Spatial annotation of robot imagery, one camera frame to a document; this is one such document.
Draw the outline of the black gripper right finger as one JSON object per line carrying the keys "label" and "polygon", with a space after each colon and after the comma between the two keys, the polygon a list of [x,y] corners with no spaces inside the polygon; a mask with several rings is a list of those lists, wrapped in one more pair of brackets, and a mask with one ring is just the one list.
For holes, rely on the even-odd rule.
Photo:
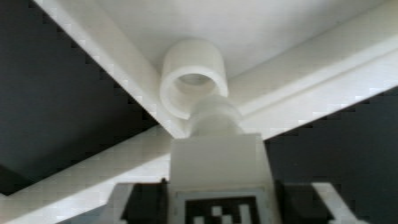
{"label": "black gripper right finger", "polygon": [[275,182],[282,224],[367,224],[330,182]]}

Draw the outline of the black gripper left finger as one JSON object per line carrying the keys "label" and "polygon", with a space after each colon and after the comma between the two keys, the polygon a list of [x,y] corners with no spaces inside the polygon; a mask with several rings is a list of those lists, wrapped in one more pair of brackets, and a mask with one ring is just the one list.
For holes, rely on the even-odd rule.
{"label": "black gripper left finger", "polygon": [[168,182],[119,183],[96,224],[167,224]]}

